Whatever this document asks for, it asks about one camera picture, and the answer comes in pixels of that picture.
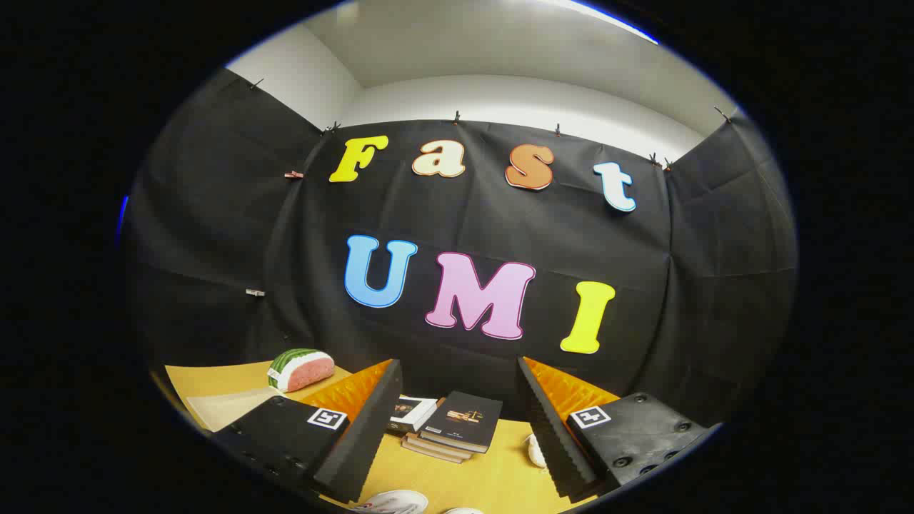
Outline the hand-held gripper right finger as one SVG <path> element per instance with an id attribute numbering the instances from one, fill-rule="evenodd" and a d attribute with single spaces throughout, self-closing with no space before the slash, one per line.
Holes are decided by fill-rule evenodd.
<path id="1" fill-rule="evenodd" d="M 719 425 L 702 426 L 648 393 L 618 397 L 535 359 L 517 359 L 517 388 L 561 497 L 615 497 L 672 468 Z"/>

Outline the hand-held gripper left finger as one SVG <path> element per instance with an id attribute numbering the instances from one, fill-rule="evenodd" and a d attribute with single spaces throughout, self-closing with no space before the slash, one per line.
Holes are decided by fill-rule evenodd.
<path id="1" fill-rule="evenodd" d="M 353 502 L 401 391 L 401 362 L 386 359 L 303 400 L 273 395 L 213 442 L 285 488 Z"/>

